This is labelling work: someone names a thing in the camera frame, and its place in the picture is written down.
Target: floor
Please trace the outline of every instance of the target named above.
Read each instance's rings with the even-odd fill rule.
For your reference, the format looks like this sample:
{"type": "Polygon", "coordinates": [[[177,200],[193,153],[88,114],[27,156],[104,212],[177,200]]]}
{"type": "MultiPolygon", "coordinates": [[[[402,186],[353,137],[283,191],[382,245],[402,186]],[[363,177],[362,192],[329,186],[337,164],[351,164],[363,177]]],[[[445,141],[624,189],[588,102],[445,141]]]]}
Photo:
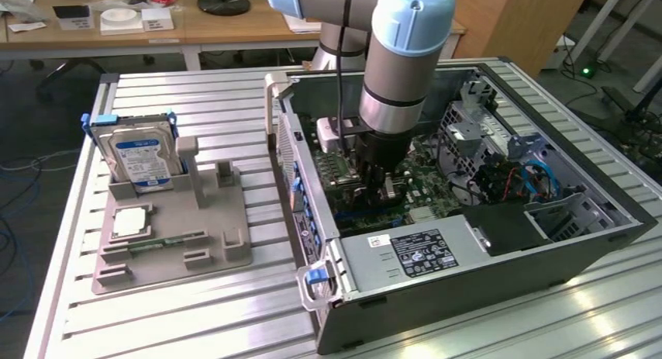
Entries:
{"type": "MultiPolygon", "coordinates": [[[[597,10],[593,9],[577,16],[568,30],[569,36],[581,37],[596,13],[597,10]]],[[[598,37],[593,40],[593,49],[601,45],[602,39],[617,25],[617,20],[608,21],[598,37]]],[[[235,52],[205,55],[207,68],[261,67],[289,63],[282,50],[278,55],[267,50],[245,52],[243,63],[235,61],[234,54],[235,52]]],[[[294,54],[298,60],[310,60],[313,50],[294,50],[294,54]]],[[[633,102],[638,102],[641,95],[632,91],[632,87],[660,54],[662,54],[662,43],[633,31],[609,62],[612,74],[600,73],[590,83],[596,87],[614,86],[624,91],[633,102]]],[[[577,65],[582,66],[592,58],[593,53],[588,50],[577,65]]],[[[140,56],[102,58],[99,63],[108,72],[115,73],[183,71],[186,68],[182,56],[177,54],[162,54],[155,56],[155,59],[156,63],[150,66],[143,63],[140,56]]],[[[99,76],[86,67],[75,69],[51,87],[54,101],[40,104],[35,98],[35,85],[60,63],[59,60],[47,60],[46,68],[35,71],[27,61],[18,61],[12,69],[0,75],[0,161],[24,156],[44,156],[56,151],[80,147],[83,132],[79,118],[92,106],[99,76]]],[[[8,62],[0,62],[0,68],[7,66],[8,62]]],[[[544,71],[538,81],[564,102],[590,91],[588,86],[566,79],[557,71],[544,71]]],[[[600,94],[574,102],[573,106],[597,116],[609,114],[609,110],[601,103],[600,94]]],[[[662,94],[658,95],[650,110],[662,112],[662,94]]],[[[62,167],[75,162],[76,154],[68,154],[48,160],[44,167],[62,167]]],[[[34,174],[35,171],[28,170],[14,174],[12,177],[30,180],[34,174]]],[[[30,301],[19,308],[18,314],[0,320],[0,358],[22,357],[26,349],[72,176],[74,169],[44,172],[39,178],[39,197],[23,212],[10,218],[14,232],[26,249],[30,268],[35,276],[35,290],[32,294],[28,294],[30,301]]],[[[27,181],[11,181],[0,175],[0,203],[4,203],[27,183],[27,181]]],[[[0,252],[0,270],[7,264],[10,255],[8,250],[0,252]]],[[[0,276],[0,316],[24,298],[28,280],[26,268],[18,258],[8,272],[0,276]]]]}

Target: blue hard drive label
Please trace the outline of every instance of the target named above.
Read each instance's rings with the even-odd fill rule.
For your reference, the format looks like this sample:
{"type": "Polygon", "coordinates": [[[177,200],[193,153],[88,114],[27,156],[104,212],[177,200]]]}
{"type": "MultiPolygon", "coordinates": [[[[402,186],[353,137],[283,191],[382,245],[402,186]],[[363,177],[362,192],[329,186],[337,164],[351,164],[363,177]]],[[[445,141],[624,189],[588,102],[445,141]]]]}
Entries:
{"type": "Polygon", "coordinates": [[[459,266],[438,229],[393,238],[391,244],[410,278],[459,266]]]}
{"type": "Polygon", "coordinates": [[[139,186],[156,186],[170,181],[171,174],[166,160],[159,156],[159,140],[132,140],[115,144],[122,165],[131,182],[139,186]]]}

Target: black lamp base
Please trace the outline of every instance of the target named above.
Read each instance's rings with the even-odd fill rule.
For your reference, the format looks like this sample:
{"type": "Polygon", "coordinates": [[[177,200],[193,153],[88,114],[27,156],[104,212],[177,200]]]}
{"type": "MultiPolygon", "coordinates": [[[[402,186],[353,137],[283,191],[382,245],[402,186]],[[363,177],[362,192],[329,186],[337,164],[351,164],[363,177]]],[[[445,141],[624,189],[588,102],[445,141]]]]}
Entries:
{"type": "Polygon", "coordinates": [[[198,7],[203,12],[215,16],[238,16],[251,10],[249,0],[198,0],[198,7]]]}

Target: light blue robot arm cap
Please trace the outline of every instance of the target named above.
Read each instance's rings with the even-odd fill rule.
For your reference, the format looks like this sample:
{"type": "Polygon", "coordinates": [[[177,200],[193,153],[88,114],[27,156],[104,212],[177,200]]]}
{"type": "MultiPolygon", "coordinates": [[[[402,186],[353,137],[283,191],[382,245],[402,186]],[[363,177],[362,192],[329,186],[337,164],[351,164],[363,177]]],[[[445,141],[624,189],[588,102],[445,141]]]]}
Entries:
{"type": "Polygon", "coordinates": [[[423,57],[451,32],[455,0],[378,0],[373,35],[395,54],[423,57]]]}
{"type": "Polygon", "coordinates": [[[295,16],[299,19],[303,18],[299,0],[269,0],[269,4],[275,10],[279,10],[283,14],[289,16],[295,16]]]}

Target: aluminum workbench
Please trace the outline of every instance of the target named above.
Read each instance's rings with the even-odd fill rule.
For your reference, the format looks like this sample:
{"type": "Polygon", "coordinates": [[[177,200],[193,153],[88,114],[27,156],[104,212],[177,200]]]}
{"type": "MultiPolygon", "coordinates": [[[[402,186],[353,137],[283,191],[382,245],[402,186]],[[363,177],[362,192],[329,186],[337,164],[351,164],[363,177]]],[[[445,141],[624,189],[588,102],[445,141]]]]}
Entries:
{"type": "MultiPolygon", "coordinates": [[[[660,219],[657,183],[514,65],[483,61],[660,219]]],[[[317,357],[265,143],[265,75],[287,69],[299,67],[127,74],[99,86],[96,114],[171,109],[181,134],[201,138],[201,168],[234,159],[255,260],[234,271],[94,295],[108,168],[86,139],[26,357],[317,357]]],[[[532,128],[497,101],[514,129],[532,128]]],[[[658,225],[568,284],[329,357],[660,356],[661,275],[658,225]]]]}

